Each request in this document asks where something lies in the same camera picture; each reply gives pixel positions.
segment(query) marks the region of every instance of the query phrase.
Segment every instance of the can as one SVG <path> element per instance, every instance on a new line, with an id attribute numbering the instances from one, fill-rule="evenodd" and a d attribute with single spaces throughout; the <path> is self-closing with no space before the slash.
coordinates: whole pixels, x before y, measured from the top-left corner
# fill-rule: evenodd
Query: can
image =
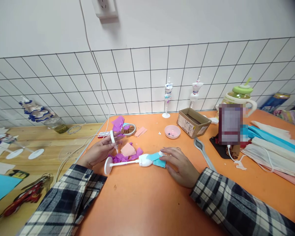
<path id="1" fill-rule="evenodd" d="M 261 110 L 273 114 L 290 97 L 291 95 L 289 93 L 277 92 L 262 105 Z"/>

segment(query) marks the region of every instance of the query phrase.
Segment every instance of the hand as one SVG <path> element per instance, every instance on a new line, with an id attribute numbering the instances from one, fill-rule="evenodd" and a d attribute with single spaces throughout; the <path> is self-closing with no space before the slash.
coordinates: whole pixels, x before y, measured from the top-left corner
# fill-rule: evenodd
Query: hand
<path id="1" fill-rule="evenodd" d="M 168 153 L 170 156 L 162 156 L 160 157 L 160 160 L 168 161 L 178 168 L 178 172 L 176 172 L 170 165 L 166 164 L 166 168 L 174 180 L 182 186 L 193 188 L 200 176 L 200 173 L 183 154 L 183 152 L 174 147 L 166 147 L 161 149 L 161 152 Z"/>
<path id="2" fill-rule="evenodd" d="M 122 143 L 123 136 L 116 137 L 116 145 Z M 105 137 L 103 140 L 95 143 L 76 163 L 80 166 L 92 169 L 94 165 L 105 160 L 109 154 L 114 150 L 114 144 L 111 142 L 110 136 Z"/>

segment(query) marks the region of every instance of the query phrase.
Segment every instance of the blue tissue paper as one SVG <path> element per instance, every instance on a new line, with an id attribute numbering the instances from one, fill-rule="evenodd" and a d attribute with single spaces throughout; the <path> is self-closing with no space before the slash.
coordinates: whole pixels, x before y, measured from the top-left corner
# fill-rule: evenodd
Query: blue tissue paper
<path id="1" fill-rule="evenodd" d="M 158 154 L 158 152 L 154 153 L 154 154 L 150 154 L 150 155 L 147 156 L 147 159 L 149 159 L 151 161 L 155 161 L 155 160 L 157 160 L 159 158 L 160 158 L 160 155 Z"/>
<path id="2" fill-rule="evenodd" d="M 153 161 L 153 165 L 165 168 L 166 161 L 156 159 L 155 161 Z"/>

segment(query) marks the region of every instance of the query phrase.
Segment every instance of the green bottle cap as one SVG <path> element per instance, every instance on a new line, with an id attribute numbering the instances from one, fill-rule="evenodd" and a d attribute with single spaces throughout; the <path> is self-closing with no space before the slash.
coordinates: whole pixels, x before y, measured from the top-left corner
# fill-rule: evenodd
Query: green bottle cap
<path id="1" fill-rule="evenodd" d="M 253 91 L 253 88 L 251 88 L 248 83 L 251 80 L 251 77 L 247 80 L 247 82 L 244 85 L 235 86 L 233 88 L 233 92 L 235 93 L 241 93 L 241 94 L 250 94 Z"/>

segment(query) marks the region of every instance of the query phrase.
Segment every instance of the wire grid panel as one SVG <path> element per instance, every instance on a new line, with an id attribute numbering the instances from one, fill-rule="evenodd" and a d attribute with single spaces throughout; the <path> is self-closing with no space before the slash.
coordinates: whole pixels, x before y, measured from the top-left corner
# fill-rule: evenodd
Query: wire grid panel
<path id="1" fill-rule="evenodd" d="M 164 85 L 174 84 L 168 112 L 189 107 L 191 84 L 204 83 L 195 110 L 213 110 L 249 77 L 258 106 L 278 91 L 295 102 L 295 37 L 190 45 L 69 52 L 0 58 L 0 109 L 20 126 L 27 120 L 20 95 L 61 116 L 68 124 L 103 122 L 108 115 L 163 113 Z M 13 126 L 0 112 L 0 126 Z"/>

